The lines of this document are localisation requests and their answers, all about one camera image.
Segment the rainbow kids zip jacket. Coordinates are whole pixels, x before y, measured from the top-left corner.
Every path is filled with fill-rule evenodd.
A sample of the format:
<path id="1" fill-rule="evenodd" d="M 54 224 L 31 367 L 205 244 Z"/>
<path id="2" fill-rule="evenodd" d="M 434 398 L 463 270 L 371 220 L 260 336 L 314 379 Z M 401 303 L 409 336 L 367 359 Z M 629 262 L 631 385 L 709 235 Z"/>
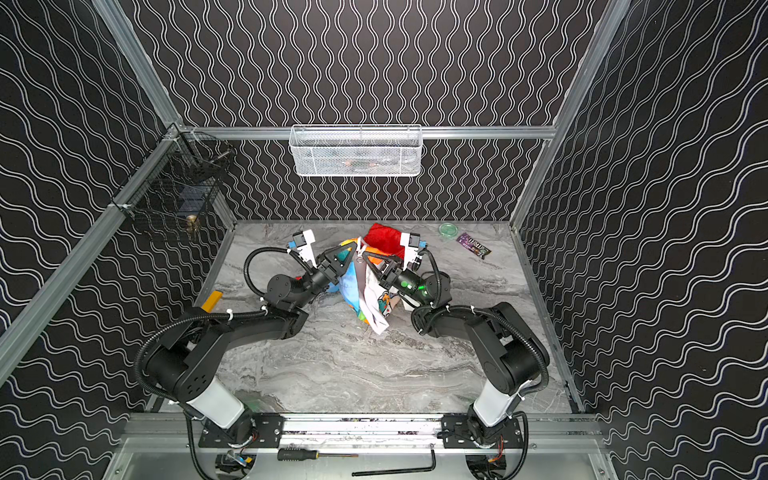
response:
<path id="1" fill-rule="evenodd" d="M 356 243 L 357 251 L 347 272 L 336 284 L 328 287 L 329 293 L 339 292 L 346 304 L 355 311 L 357 318 L 367 323 L 377 335 L 389 328 L 387 317 L 392 311 L 392 295 L 379 284 L 362 258 L 366 250 L 404 257 L 400 245 L 401 231 L 374 223 L 363 237 L 344 240 L 340 245 Z"/>

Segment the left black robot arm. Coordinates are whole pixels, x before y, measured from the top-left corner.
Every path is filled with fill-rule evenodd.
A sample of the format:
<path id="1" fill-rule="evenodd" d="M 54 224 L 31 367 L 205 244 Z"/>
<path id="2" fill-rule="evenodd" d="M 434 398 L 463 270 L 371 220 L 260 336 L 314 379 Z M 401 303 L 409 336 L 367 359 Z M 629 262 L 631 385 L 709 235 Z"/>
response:
<path id="1" fill-rule="evenodd" d="M 243 273 L 247 286 L 261 301 L 259 309 L 240 313 L 189 310 L 142 345 L 133 365 L 136 380 L 147 391 L 180 405 L 189 420 L 203 419 L 228 442 L 244 443 L 255 433 L 254 413 L 217 378 L 225 353 L 250 343 L 296 336 L 308 318 L 304 307 L 342 279 L 356 250 L 357 243 L 352 241 L 323 251 L 313 263 L 290 248 L 262 247 L 250 252 Z M 276 274 L 265 289 L 259 289 L 250 276 L 251 263 L 267 253 L 290 256 L 304 275 Z"/>

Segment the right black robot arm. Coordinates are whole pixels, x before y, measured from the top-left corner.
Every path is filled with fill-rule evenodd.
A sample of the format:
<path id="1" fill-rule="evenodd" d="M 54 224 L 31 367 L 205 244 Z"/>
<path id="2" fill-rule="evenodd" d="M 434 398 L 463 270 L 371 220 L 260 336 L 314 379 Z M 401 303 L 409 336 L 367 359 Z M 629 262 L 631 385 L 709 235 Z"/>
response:
<path id="1" fill-rule="evenodd" d="M 428 249 L 419 254 L 429 260 L 426 275 L 408 269 L 396 255 L 364 252 L 362 259 L 382 288 L 394 289 L 413 307 L 411 324 L 417 333 L 470 342 L 486 383 L 469 414 L 476 423 L 495 427 L 525 397 L 549 386 L 547 349 L 508 302 L 487 308 L 454 303 L 450 276 Z"/>

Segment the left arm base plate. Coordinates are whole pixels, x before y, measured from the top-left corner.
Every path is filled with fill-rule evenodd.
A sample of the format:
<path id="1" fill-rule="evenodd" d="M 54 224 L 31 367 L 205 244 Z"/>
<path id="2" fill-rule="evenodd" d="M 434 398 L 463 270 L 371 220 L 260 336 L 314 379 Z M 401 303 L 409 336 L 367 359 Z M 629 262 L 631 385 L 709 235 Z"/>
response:
<path id="1" fill-rule="evenodd" d="M 285 418 L 280 414 L 250 411 L 244 412 L 227 429 L 206 419 L 197 445 L 201 448 L 277 448 L 284 424 Z"/>

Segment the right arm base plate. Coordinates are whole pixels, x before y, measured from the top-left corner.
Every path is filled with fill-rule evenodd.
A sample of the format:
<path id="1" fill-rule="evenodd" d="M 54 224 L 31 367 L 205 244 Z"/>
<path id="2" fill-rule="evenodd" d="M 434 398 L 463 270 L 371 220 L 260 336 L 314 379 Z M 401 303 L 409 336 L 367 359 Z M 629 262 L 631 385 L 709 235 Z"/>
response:
<path id="1" fill-rule="evenodd" d="M 488 427 L 475 416 L 446 414 L 436 436 L 446 449 L 492 449 L 500 440 L 505 448 L 521 448 L 524 444 L 524 429 L 516 418 L 505 418 Z"/>

